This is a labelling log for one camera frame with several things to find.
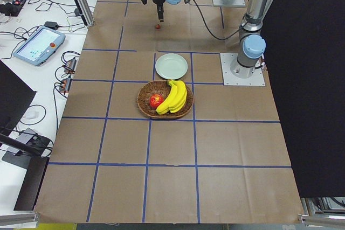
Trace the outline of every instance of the bunch of bananas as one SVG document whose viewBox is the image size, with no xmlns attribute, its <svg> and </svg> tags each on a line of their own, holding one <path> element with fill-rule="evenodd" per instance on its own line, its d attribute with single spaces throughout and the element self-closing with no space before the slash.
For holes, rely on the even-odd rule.
<svg viewBox="0 0 345 230">
<path fill-rule="evenodd" d="M 169 80 L 168 84 L 171 86 L 170 93 L 164 102 L 162 102 L 156 109 L 156 112 L 160 115 L 167 112 L 178 112 L 182 109 L 187 100 L 187 89 L 183 81 Z"/>
</svg>

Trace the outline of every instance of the black monitor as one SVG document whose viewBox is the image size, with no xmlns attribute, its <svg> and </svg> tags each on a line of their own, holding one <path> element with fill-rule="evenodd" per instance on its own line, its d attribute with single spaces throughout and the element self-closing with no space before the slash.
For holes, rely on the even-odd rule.
<svg viewBox="0 0 345 230">
<path fill-rule="evenodd" d="M 23 117 L 35 94 L 35 91 L 0 61 L 0 147 L 6 144 L 20 150 L 17 154 L 6 152 L 2 160 L 21 167 L 26 167 L 25 164 L 30 161 L 31 156 L 40 154 L 37 149 L 8 136 Z"/>
</svg>

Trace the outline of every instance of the wicker basket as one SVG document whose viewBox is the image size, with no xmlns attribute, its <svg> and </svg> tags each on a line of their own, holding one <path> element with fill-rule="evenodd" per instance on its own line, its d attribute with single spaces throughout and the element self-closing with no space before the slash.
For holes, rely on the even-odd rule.
<svg viewBox="0 0 345 230">
<path fill-rule="evenodd" d="M 163 96 L 164 99 L 167 98 L 171 89 L 167 81 L 152 81 L 144 85 L 139 91 L 137 104 L 139 106 L 139 109 L 147 117 L 150 117 L 152 119 L 174 120 L 177 118 L 181 118 L 190 111 L 194 102 L 193 92 L 189 89 L 188 86 L 186 86 L 186 88 L 187 88 L 187 101 L 185 105 L 183 106 L 183 108 L 176 113 L 165 113 L 165 114 L 159 115 L 156 112 L 156 109 L 152 109 L 149 104 L 150 97 L 153 94 L 160 94 Z"/>
</svg>

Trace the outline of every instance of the metal base plate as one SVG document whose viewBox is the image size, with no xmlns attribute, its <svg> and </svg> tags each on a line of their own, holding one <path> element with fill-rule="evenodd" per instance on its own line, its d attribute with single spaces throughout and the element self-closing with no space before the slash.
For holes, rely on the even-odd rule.
<svg viewBox="0 0 345 230">
<path fill-rule="evenodd" d="M 213 1 L 213 6 L 227 6 L 230 8 L 245 8 L 246 3 L 244 0 L 228 0 L 228 1 L 223 1 L 223 0 L 212 0 Z"/>
<path fill-rule="evenodd" d="M 238 78 L 230 71 L 231 62 L 237 58 L 237 53 L 220 53 L 222 63 L 223 81 L 225 86 L 265 86 L 265 80 L 261 68 L 255 69 L 250 78 Z"/>
</svg>

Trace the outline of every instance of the power adapter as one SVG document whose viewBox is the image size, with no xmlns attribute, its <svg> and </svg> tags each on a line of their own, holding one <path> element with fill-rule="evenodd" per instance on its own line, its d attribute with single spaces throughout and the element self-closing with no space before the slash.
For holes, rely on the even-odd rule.
<svg viewBox="0 0 345 230">
<path fill-rule="evenodd" d="M 66 66 L 68 68 L 65 68 L 65 73 L 72 74 L 75 71 L 75 67 L 77 66 L 77 60 L 76 58 L 70 59 L 67 61 Z"/>
<path fill-rule="evenodd" d="M 60 86 L 59 92 L 67 94 L 70 91 L 72 78 L 66 78 L 62 80 L 63 84 Z"/>
<path fill-rule="evenodd" d="M 80 11 L 78 8 L 74 9 L 75 16 L 80 16 Z"/>
<path fill-rule="evenodd" d="M 44 23 L 44 26 L 45 26 L 45 27 L 48 27 L 48 28 L 50 28 L 50 29 L 53 29 L 53 30 L 57 30 L 57 29 L 59 28 L 58 23 L 56 23 L 56 22 L 49 22 L 49 21 L 46 21 L 46 22 Z"/>
</svg>

